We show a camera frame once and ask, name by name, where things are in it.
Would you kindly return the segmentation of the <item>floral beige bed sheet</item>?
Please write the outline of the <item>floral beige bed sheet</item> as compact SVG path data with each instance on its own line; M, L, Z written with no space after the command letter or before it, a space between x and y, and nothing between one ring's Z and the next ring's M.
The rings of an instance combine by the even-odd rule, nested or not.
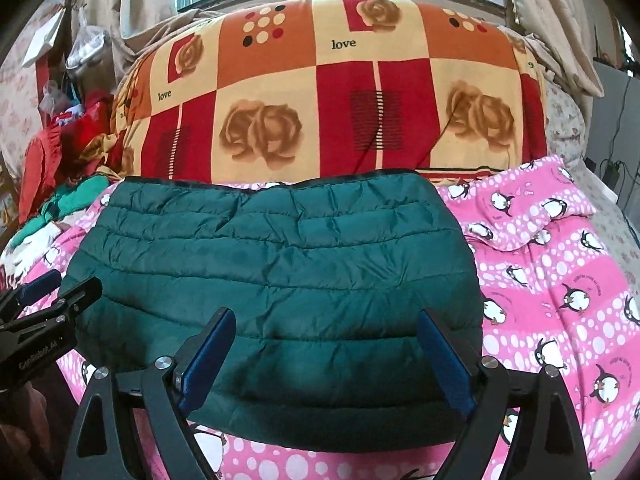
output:
M634 239L636 231L620 207L608 197L604 183L584 162L588 131L582 110L557 84L546 81L544 88L544 132L548 152L562 157L578 188L596 206L598 212L591 218L596 234L622 270L631 292L639 298L639 246Z

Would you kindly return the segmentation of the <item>beige curtain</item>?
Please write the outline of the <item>beige curtain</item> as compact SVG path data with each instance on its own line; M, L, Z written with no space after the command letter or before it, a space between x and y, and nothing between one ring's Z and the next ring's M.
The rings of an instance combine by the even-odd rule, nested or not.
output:
M108 32L104 59L90 67L84 81L115 91L146 51L183 32L191 23L214 18L215 11L178 12L175 0L77 0L88 23Z

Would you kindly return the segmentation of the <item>dark green quilted puffer jacket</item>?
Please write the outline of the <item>dark green quilted puffer jacket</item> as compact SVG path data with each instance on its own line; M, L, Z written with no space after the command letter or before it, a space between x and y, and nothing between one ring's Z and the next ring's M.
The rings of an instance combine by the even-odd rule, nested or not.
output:
M98 278L77 323L93 365L138 370L221 308L236 336L192 418L235 437L320 452L410 450L462 421L416 340L433 309L472 347L483 296L461 226L412 171L258 191L130 178L70 259Z

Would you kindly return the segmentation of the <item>red clothes pile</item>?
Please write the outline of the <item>red clothes pile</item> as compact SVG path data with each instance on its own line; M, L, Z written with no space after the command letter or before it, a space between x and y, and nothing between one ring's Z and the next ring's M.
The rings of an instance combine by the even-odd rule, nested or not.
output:
M37 133L25 152L18 222L32 218L60 185L92 176L101 167L122 170L122 139L112 126L114 96L93 91L85 113L63 113Z

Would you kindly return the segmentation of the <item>green garment at bedside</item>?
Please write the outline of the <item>green garment at bedside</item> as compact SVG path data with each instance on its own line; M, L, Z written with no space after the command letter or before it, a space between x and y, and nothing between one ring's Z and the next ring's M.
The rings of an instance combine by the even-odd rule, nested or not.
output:
M48 223L60 221L73 212L88 208L110 184L110 180L105 176L87 178L76 186L62 184L11 238L9 248L17 248L26 237L35 234Z

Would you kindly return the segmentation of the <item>red orange rose blanket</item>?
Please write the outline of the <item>red orange rose blanket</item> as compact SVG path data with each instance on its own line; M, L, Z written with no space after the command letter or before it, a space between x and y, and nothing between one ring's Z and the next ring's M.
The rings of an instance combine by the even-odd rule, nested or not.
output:
M411 0L288 0L144 52L112 127L130 176L298 182L410 169L437 184L546 154L544 78L510 32Z

